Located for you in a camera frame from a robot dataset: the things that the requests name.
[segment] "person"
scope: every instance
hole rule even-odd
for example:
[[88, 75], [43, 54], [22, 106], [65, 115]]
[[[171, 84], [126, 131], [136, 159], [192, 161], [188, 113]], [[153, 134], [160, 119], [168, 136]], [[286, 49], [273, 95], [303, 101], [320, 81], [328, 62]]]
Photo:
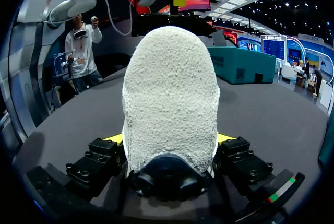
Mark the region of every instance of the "person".
[[317, 85], [316, 85], [316, 90], [315, 93], [313, 94], [314, 96], [318, 96], [319, 95], [319, 91], [320, 91], [320, 85], [321, 85], [321, 81], [323, 79], [323, 76], [320, 72], [320, 70], [318, 68], [315, 67], [315, 65], [313, 65], [313, 69], [314, 69], [314, 74], [317, 77]]
[[304, 76], [305, 76], [305, 88], [307, 89], [308, 85], [308, 79], [309, 79], [309, 61], [308, 57], [305, 58], [305, 69], [304, 70]]
[[87, 90], [87, 86], [93, 87], [102, 81], [92, 50], [92, 43], [99, 43], [102, 33], [97, 17], [92, 17], [91, 21], [91, 25], [86, 25], [82, 22], [82, 15], [77, 15], [73, 18], [74, 28], [65, 40], [66, 60], [70, 64], [72, 81], [78, 93]]

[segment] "white shirt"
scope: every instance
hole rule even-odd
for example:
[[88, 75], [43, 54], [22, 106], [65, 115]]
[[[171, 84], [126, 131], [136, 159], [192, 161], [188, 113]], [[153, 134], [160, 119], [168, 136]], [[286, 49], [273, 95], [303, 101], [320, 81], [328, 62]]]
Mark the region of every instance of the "white shirt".
[[74, 60], [70, 63], [73, 78], [80, 78], [97, 70], [92, 44], [93, 42], [99, 43], [102, 40], [102, 33], [98, 27], [93, 29], [91, 24], [83, 24], [83, 29], [86, 30], [85, 37], [75, 39], [74, 31], [72, 30], [67, 34], [65, 40], [66, 60], [68, 60], [69, 55], [73, 52]]

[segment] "white foam block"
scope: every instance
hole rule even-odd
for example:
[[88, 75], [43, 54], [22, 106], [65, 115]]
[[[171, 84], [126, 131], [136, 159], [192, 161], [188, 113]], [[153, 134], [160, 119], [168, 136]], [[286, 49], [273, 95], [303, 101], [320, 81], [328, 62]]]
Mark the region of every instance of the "white foam block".
[[130, 60], [122, 94], [123, 142], [135, 172], [165, 153], [198, 173], [208, 169], [217, 149], [220, 90], [196, 35], [178, 27], [148, 33]]

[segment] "circular platform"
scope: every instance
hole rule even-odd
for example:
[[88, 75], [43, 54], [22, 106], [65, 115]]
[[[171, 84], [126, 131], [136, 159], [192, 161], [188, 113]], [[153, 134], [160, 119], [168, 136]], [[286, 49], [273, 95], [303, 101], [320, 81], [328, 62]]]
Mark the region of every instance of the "circular platform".
[[[79, 94], [48, 117], [26, 140], [15, 165], [23, 174], [35, 166], [51, 163], [60, 171], [74, 163], [97, 137], [121, 133], [124, 116], [122, 85], [125, 70], [105, 79], [104, 83]], [[255, 154], [273, 163], [273, 173], [289, 169], [305, 175], [305, 181], [286, 203], [289, 213], [305, 199], [320, 176], [317, 158], [326, 130], [327, 115], [311, 101], [277, 84], [230, 85], [218, 79], [221, 89], [218, 131], [229, 136], [243, 136]], [[247, 204], [227, 181], [235, 210]], [[115, 179], [91, 202], [112, 209]], [[218, 196], [207, 194], [183, 203], [161, 203], [129, 194], [124, 215], [157, 219], [197, 219], [212, 213], [220, 204]]]

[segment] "teal display stand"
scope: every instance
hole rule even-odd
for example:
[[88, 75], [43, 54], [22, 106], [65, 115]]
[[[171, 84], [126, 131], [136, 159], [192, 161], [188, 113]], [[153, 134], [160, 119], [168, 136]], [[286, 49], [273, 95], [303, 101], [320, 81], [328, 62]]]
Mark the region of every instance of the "teal display stand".
[[232, 84], [272, 83], [276, 58], [233, 46], [208, 48], [216, 75]]

